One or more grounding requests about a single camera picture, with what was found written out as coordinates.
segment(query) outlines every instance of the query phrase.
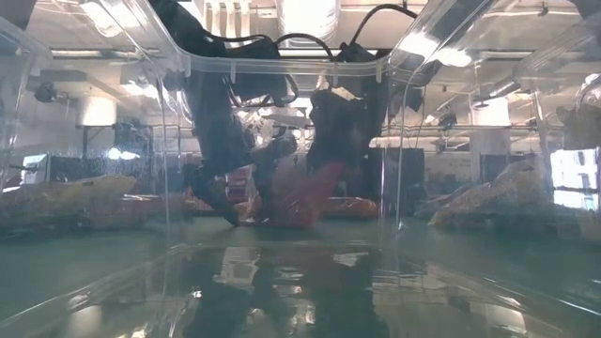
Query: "floor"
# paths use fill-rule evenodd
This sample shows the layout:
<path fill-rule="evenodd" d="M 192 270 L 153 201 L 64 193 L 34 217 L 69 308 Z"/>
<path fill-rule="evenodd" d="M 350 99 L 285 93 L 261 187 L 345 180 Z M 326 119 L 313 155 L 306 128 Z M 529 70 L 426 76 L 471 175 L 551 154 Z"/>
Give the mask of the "floor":
<path fill-rule="evenodd" d="M 31 336 L 129 338 L 157 314 L 176 317 L 171 330 L 181 337 L 601 331 L 596 246 L 441 233 L 411 222 L 398 233 L 344 221 L 306 232 L 201 218 L 173 224 L 171 240 L 188 245 L 165 257 L 159 226 L 1 243 L 0 317 L 46 303 L 0 322 L 0 336 L 24 336 L 36 322 L 41 335 Z M 65 306 L 68 318 L 58 315 Z"/>

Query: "ductwork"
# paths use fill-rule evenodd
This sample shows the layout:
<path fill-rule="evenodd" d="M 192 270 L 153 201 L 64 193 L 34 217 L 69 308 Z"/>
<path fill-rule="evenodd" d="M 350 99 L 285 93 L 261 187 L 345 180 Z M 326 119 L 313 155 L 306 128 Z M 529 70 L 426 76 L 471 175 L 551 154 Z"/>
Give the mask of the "ductwork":
<path fill-rule="evenodd" d="M 442 103 L 437 112 L 443 114 L 446 112 L 465 112 L 469 111 L 471 105 L 475 101 L 486 101 L 506 97 L 507 95 L 518 91 L 521 88 L 519 83 L 514 80 L 513 76 L 508 76 L 497 83 L 483 88 L 481 95 L 470 96 L 465 94 L 457 94 L 452 98 Z"/>
<path fill-rule="evenodd" d="M 331 44 L 338 29 L 340 0 L 277 0 L 278 25 L 282 35 L 305 33 Z M 284 47 L 315 48 L 301 38 L 285 41 Z"/>

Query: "plastic container wall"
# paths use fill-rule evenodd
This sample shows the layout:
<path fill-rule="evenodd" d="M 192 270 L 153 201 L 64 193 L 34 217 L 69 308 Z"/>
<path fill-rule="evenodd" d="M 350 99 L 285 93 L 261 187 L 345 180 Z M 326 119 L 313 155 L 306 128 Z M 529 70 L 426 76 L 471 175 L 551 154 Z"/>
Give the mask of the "plastic container wall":
<path fill-rule="evenodd" d="M 50 51 L 8 21 L 0 18 L 2 115 L 0 116 L 0 189 L 4 188 L 9 159 L 15 142 L 19 104 L 27 76 L 33 68 L 51 58 Z"/>
<path fill-rule="evenodd" d="M 102 10 L 37 2 L 25 32 L 0 22 L 2 337 L 141 336 L 171 311 L 167 216 L 185 201 L 152 131 L 178 107 Z"/>
<path fill-rule="evenodd" d="M 541 150 L 563 236 L 590 241 L 599 233 L 599 14 L 582 21 L 517 67 L 541 124 Z"/>
<path fill-rule="evenodd" d="M 427 196 L 412 216 L 399 215 L 408 229 L 399 251 L 512 290 L 514 318 L 539 314 L 539 323 L 561 330 L 561 336 L 598 335 L 598 252 L 589 245 L 598 240 L 597 150 L 566 148 L 568 129 L 554 111 L 558 105 L 573 109 L 580 102 L 575 97 L 593 102 L 589 75 L 598 68 L 598 36 L 591 31 L 598 32 L 593 27 L 599 19 L 581 23 L 571 4 L 577 2 L 545 2 L 548 8 L 538 7 L 540 2 L 476 3 L 428 2 L 391 56 L 392 65 L 402 68 L 422 60 L 420 75 L 434 70 L 420 88 L 425 106 L 406 107 L 393 121 L 401 134 L 395 142 L 404 148 L 401 167 L 414 165 L 407 152 L 426 154 Z M 471 16 L 456 15 L 469 6 L 475 8 Z M 536 8 L 545 13 L 538 15 Z M 539 23 L 547 25 L 533 29 Z M 547 33 L 555 29 L 567 33 Z M 503 33 L 527 44 L 507 50 L 519 43 L 503 44 Z M 427 51 L 417 48 L 430 40 Z M 533 47 L 538 50 L 528 57 Z M 594 129 L 591 119 L 585 123 Z M 407 177 L 401 176 L 401 186 Z M 546 314 L 525 305 L 538 297 L 548 301 Z M 463 309 L 473 313 L 476 302 L 467 302 Z M 553 312 L 566 317 L 549 316 Z M 511 330 L 507 335 L 555 334 L 528 320 L 498 320 L 504 324 L 491 330 Z"/>
<path fill-rule="evenodd" d="M 106 2 L 107 11 L 116 4 Z M 185 112 L 171 134 L 179 133 L 171 148 L 179 156 L 167 160 L 191 178 L 187 194 L 197 213 L 180 227 L 191 254 L 178 275 L 186 282 L 173 292 L 186 299 L 197 290 L 201 303 L 214 305 L 192 311 L 190 336 L 398 331 L 398 158 L 369 146 L 386 134 L 386 63 L 198 56 L 192 52 L 207 49 L 189 43 L 196 35 L 185 36 L 183 27 L 192 23 L 170 22 L 146 2 L 123 4 L 139 23 L 128 34 L 163 32 L 169 43 L 155 47 L 182 61 L 162 69 Z M 151 59 L 165 65 L 162 54 Z M 180 214 L 170 212 L 172 220 Z M 348 306 L 335 310 L 341 301 Z M 236 315 L 227 328 L 208 327 L 204 315 L 219 309 Z M 349 316 L 362 320 L 341 325 Z"/>
<path fill-rule="evenodd" d="M 46 24 L 36 18 L 49 11 L 56 14 L 55 22 L 64 23 L 61 29 L 73 34 L 73 41 L 43 32 Z M 33 285 L 24 286 L 23 292 L 7 288 L 23 309 L 42 303 L 43 297 L 51 301 L 3 322 L 6 336 L 33 335 L 31 328 L 66 330 L 61 325 L 69 327 L 67 316 L 80 309 L 95 314 L 90 327 L 101 335 L 139 335 L 140 330 L 149 335 L 146 329 L 157 325 L 155 330 L 167 333 L 183 330 L 174 323 L 193 334 L 209 330 L 201 320 L 206 310 L 193 308 L 200 298 L 216 305 L 204 309 L 223 309 L 219 304 L 225 303 L 224 311 L 236 314 L 231 325 L 219 330 L 245 330 L 240 323 L 251 316 L 256 317 L 253 328 L 273 328 L 277 334 L 300 327 L 313 330 L 316 322 L 320 330 L 345 334 L 347 326 L 338 323 L 349 315 L 362 319 L 353 330 L 365 336 L 399 330 L 390 315 L 399 303 L 393 254 L 397 224 L 392 221 L 398 205 L 398 159 L 394 152 L 369 146 L 371 138 L 385 135 L 385 62 L 196 56 L 176 45 L 146 1 L 39 3 L 27 33 L 52 49 L 54 62 L 39 79 L 28 81 L 34 93 L 26 97 L 27 114 L 20 115 L 27 127 L 17 132 L 23 137 L 18 137 L 21 143 L 11 163 L 22 163 L 26 168 L 17 169 L 32 173 L 23 175 L 26 188 L 18 185 L 14 192 L 54 189 L 56 183 L 39 183 L 48 175 L 61 180 L 57 189 L 76 185 L 79 190 L 68 191 L 68 202 L 40 203 L 45 215 L 59 220 L 58 210 L 69 216 L 75 210 L 76 221 L 60 225 L 85 228 L 73 242 L 98 256 L 66 258 L 64 262 L 88 268 L 73 268 L 77 279 L 66 290 L 49 290 L 28 299 L 27 305 L 23 293 Z M 283 107 L 252 106 L 266 94 L 268 102 L 279 100 Z M 365 114 L 366 108 L 376 117 Z M 41 114 L 51 109 L 52 114 Z M 77 161 L 61 164 L 62 158 L 53 160 L 57 155 Z M 73 178 L 81 174 L 75 168 L 82 158 L 85 170 L 94 170 L 97 177 Z M 50 165 L 42 173 L 45 161 Z M 65 166 L 68 172 L 61 169 Z M 148 167 L 149 176 L 141 177 Z M 102 189 L 84 198 L 89 187 Z M 114 203 L 94 204 L 104 198 Z M 24 204 L 36 208 L 34 202 Z M 37 219 L 35 212 L 30 215 Z M 106 228 L 120 231 L 98 234 Z M 70 236 L 71 228 L 64 230 Z M 105 244 L 93 242 L 102 236 L 109 236 Z M 180 254 L 182 247 L 185 254 Z M 23 250 L 35 255 L 32 248 Z M 176 258 L 163 258 L 167 248 L 167 257 Z M 45 254 L 53 267 L 55 252 Z M 104 264 L 95 265 L 93 259 Z M 149 263 L 141 266 L 142 260 Z M 43 277 L 51 281 L 53 273 Z M 123 281 L 112 279 L 113 273 L 131 281 L 136 291 L 130 295 L 127 287 L 113 284 Z M 146 307 L 149 300 L 160 305 Z M 343 311 L 332 308 L 339 301 L 348 304 Z M 133 302 L 141 305 L 142 314 L 136 314 L 141 319 L 134 324 L 124 320 L 117 330 L 113 315 L 125 315 L 108 309 L 110 314 L 105 313 L 105 306 L 127 308 Z M 98 320 L 95 306 L 107 321 Z M 186 307 L 200 319 L 188 318 L 192 324 L 186 324 L 181 319 Z M 322 310 L 317 314 L 316 307 L 330 311 L 327 316 L 336 325 L 328 326 L 330 320 L 321 317 Z M 157 314 L 156 308 L 162 311 Z M 259 321 L 257 308 L 277 325 Z"/>
<path fill-rule="evenodd" d="M 421 95 L 424 104 L 401 109 L 393 126 L 403 148 L 426 153 L 429 202 L 416 215 L 431 225 L 503 228 L 535 220 L 551 206 L 531 95 L 520 88 L 514 68 L 516 58 L 529 54 L 526 47 L 553 38 L 550 24 L 562 31 L 581 19 L 569 3 L 548 4 L 543 15 L 531 5 L 429 2 L 391 54 L 393 67 L 419 62 L 415 73 L 430 75 L 423 87 L 408 81 L 414 86 L 404 100 Z M 519 52 L 508 50 L 522 43 Z M 552 227 L 547 222 L 533 222 L 528 231 L 545 232 Z"/>

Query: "black cable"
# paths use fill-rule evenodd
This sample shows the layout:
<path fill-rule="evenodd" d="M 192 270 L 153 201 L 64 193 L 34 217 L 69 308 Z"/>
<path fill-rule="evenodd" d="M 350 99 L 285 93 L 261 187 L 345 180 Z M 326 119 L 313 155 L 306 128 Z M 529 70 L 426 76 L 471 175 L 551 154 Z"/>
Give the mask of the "black cable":
<path fill-rule="evenodd" d="M 207 31 L 207 36 L 209 38 L 221 40 L 223 42 L 246 42 L 246 41 L 251 41 L 251 40 L 255 40 L 255 39 L 259 39 L 259 38 L 265 38 L 265 39 L 271 41 L 271 38 L 264 34 L 255 34 L 255 35 L 251 35 L 248 37 L 240 37 L 240 38 L 227 38 L 227 37 L 218 37 L 218 36 L 212 35 L 212 34 L 210 34 L 209 31 Z"/>
<path fill-rule="evenodd" d="M 334 55 L 331 53 L 331 49 L 330 49 L 330 47 L 328 47 L 326 42 L 324 42 L 324 41 L 320 40 L 319 38 L 316 38 L 312 35 L 309 35 L 309 34 L 290 33 L 290 34 L 282 35 L 281 37 L 279 37 L 278 39 L 275 40 L 275 44 L 280 45 L 280 43 L 282 43 L 285 40 L 290 39 L 290 38 L 306 38 L 308 40 L 311 40 L 312 42 L 318 44 L 319 47 L 323 48 L 323 50 L 326 51 L 326 54 L 328 54 L 328 56 L 330 57 L 330 60 L 334 61 Z"/>
<path fill-rule="evenodd" d="M 355 35 L 353 36 L 353 38 L 351 39 L 349 44 L 353 44 L 357 41 L 357 38 L 359 37 L 359 34 L 361 33 L 361 31 L 363 30 L 363 27 L 365 26 L 365 24 L 369 21 L 369 19 L 374 16 L 374 14 L 376 14 L 377 12 L 379 12 L 380 10 L 383 9 L 392 9 L 392 10 L 396 10 L 397 12 L 401 12 L 407 16 L 409 16 L 410 18 L 417 18 L 417 13 L 410 11 L 406 8 L 403 8 L 401 6 L 395 5 L 395 4 L 382 4 L 382 5 L 377 5 L 374 8 L 372 8 L 372 10 L 370 10 L 365 17 L 363 18 L 363 21 L 361 22 L 361 24 L 359 25 L 359 28 L 357 28 L 357 32 L 355 32 Z"/>
<path fill-rule="evenodd" d="M 272 105 L 285 106 L 287 104 L 294 102 L 296 99 L 299 98 L 299 87 L 297 86 L 297 84 L 294 81 L 294 79 L 292 78 L 292 76 L 290 76 L 289 74 L 285 74 L 284 76 L 290 83 L 290 88 L 292 89 L 292 97 L 290 99 L 281 100 L 280 102 L 276 102 L 274 100 L 273 103 L 269 104 L 270 100 L 273 100 L 273 97 L 270 94 L 268 94 L 265 96 L 265 98 L 263 98 L 261 100 L 261 102 L 248 104 L 248 105 L 244 105 L 241 102 L 238 102 L 236 95 L 234 94 L 234 92 L 231 89 L 232 88 L 231 81 L 229 80 L 229 78 L 227 78 L 225 76 L 223 78 L 224 78 L 225 82 L 227 83 L 227 86 L 229 87 L 229 90 L 227 91 L 227 95 L 229 96 L 229 99 L 231 99 L 232 103 L 234 103 L 234 106 L 236 106 L 237 108 L 266 108 L 266 107 L 271 107 Z"/>

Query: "red object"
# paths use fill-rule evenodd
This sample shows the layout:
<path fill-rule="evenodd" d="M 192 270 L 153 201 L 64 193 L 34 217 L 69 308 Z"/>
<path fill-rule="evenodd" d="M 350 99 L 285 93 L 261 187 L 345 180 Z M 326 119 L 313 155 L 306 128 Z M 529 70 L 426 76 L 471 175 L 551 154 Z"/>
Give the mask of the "red object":
<path fill-rule="evenodd" d="M 344 170 L 341 162 L 330 162 L 313 176 L 300 180 L 291 194 L 276 202 L 273 225 L 315 227 L 317 218 L 328 210 L 328 199 Z"/>
<path fill-rule="evenodd" d="M 370 219 L 378 217 L 378 205 L 359 197 L 330 197 L 328 216 Z"/>

